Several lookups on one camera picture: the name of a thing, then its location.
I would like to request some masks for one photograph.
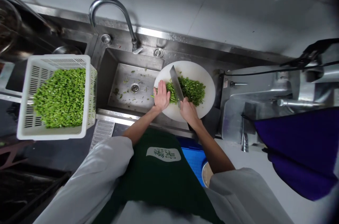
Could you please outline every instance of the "white chef jacket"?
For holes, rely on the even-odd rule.
[[[92,223],[110,199],[133,153],[132,141],[126,137],[112,137],[98,143],[34,224]],[[252,169],[215,174],[205,192],[218,217],[227,224],[293,223],[264,179]],[[112,223],[209,222],[142,201],[128,201]]]

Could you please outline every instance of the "sleeve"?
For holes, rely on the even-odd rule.
[[[132,156],[129,138],[112,137],[98,143],[34,224],[84,223],[111,196]]]
[[[265,180],[253,169],[215,174],[209,188],[226,199],[243,223],[293,223]]]

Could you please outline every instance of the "green apron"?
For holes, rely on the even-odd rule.
[[[92,224],[110,224],[128,201],[143,201],[223,223],[172,134],[147,129],[125,174]]]

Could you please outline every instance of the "purple towel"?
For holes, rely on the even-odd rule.
[[[331,191],[338,181],[339,108],[252,122],[274,170],[295,192],[314,201]]]

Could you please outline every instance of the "faucet spout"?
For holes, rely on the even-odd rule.
[[[104,4],[115,5],[116,7],[118,7],[123,12],[123,14],[125,15],[125,18],[126,18],[128,29],[129,29],[131,37],[132,37],[132,45],[133,45],[132,51],[135,51],[136,49],[138,49],[138,44],[137,44],[138,41],[137,41],[135,34],[133,32],[133,27],[132,27],[132,23],[131,23],[131,20],[130,20],[130,16],[129,16],[126,8],[118,0],[94,0],[94,2],[91,4],[91,6],[89,8],[89,13],[88,13],[89,22],[91,23],[92,27],[95,29],[95,27],[96,27],[95,14],[96,14],[97,10]]]

